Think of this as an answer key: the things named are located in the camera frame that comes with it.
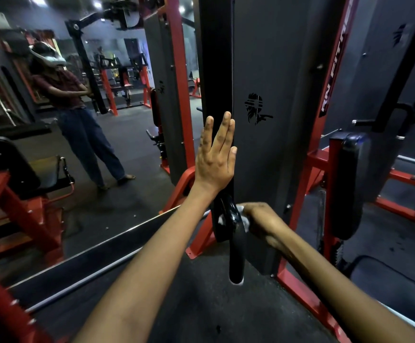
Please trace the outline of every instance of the right hand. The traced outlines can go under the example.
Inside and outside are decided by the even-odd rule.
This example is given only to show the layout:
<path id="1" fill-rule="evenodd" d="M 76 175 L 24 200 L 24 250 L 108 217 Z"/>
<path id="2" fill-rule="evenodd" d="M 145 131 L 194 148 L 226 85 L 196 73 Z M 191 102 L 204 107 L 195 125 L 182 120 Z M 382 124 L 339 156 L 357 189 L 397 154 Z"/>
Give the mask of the right hand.
<path id="1" fill-rule="evenodd" d="M 265 202 L 248 202 L 239 205 L 244 206 L 244 215 L 250 217 L 255 223 L 250 226 L 250 232 L 264 239 L 271 247 L 282 251 L 284 249 L 280 242 L 282 232 L 290 228 L 274 210 Z"/>

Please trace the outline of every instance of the hand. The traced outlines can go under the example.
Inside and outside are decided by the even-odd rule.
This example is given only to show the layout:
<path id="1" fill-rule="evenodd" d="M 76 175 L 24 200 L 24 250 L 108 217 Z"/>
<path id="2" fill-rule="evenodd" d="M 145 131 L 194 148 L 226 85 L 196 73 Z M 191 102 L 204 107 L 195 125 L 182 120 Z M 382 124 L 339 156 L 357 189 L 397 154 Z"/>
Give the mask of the hand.
<path id="1" fill-rule="evenodd" d="M 287 224 L 265 202 L 240 203 L 244 206 L 244 215 L 252 219 L 250 232 L 265 240 L 271 247 L 283 250 L 280 242 L 282 232 L 290 230 Z"/>
<path id="2" fill-rule="evenodd" d="M 236 147 L 232 147 L 234 119 L 225 112 L 222 125 L 212 142 L 214 118 L 208 116 L 201 132 L 200 146 L 196 157 L 195 183 L 193 188 L 201 188 L 214 198 L 224 189 L 234 175 Z"/>

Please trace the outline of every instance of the ceiling light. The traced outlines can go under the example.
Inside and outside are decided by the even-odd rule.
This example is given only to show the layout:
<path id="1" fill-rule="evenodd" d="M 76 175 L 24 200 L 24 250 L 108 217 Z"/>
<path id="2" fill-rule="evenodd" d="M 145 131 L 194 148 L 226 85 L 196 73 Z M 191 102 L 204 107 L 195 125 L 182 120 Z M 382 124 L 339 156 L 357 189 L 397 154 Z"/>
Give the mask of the ceiling light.
<path id="1" fill-rule="evenodd" d="M 45 2 L 45 0 L 33 0 L 33 2 L 39 7 L 47 7 L 47 2 Z"/>
<path id="2" fill-rule="evenodd" d="M 97 10 L 102 10 L 102 3 L 100 3 L 98 0 L 93 1 L 93 6 L 94 6 Z"/>

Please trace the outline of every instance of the person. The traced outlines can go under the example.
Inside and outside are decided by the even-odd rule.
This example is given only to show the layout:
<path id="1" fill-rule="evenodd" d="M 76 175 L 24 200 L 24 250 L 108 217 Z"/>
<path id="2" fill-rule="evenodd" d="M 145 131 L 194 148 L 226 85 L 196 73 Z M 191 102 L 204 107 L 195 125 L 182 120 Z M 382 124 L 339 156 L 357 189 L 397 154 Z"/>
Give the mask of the person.
<path id="1" fill-rule="evenodd" d="M 187 199 L 116 279 L 75 337 L 75 343 L 145 342 L 187 243 L 214 197 L 234 175 L 235 123 L 226 112 L 212 142 L 206 119 Z M 294 266 L 353 342 L 413 342 L 415 330 L 373 300 L 293 232 L 266 203 L 245 203 L 258 235 Z"/>
<path id="2" fill-rule="evenodd" d="M 81 97 L 90 96 L 90 89 L 65 69 L 66 60 L 49 44 L 30 45 L 33 54 L 29 66 L 36 87 L 58 111 L 58 125 L 90 179 L 99 190 L 107 190 L 96 156 L 103 161 L 119 184 L 136 177 L 126 174 L 112 146 L 107 141 L 95 113 L 86 108 Z"/>

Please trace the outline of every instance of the foot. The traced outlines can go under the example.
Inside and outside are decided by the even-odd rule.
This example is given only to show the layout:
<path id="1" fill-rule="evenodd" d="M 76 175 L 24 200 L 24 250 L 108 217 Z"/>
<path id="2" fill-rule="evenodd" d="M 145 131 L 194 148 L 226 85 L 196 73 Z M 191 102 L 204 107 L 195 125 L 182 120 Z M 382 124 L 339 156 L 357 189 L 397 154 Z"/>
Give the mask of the foot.
<path id="1" fill-rule="evenodd" d="M 97 190 L 99 191 L 99 192 L 105 192 L 105 191 L 107 191 L 107 190 L 109 190 L 110 188 L 107 186 L 107 185 L 98 185 L 97 186 Z"/>
<path id="2" fill-rule="evenodd" d="M 125 184 L 127 181 L 133 181 L 136 179 L 136 176 L 133 175 L 124 175 L 122 179 L 117 180 L 118 185 Z"/>

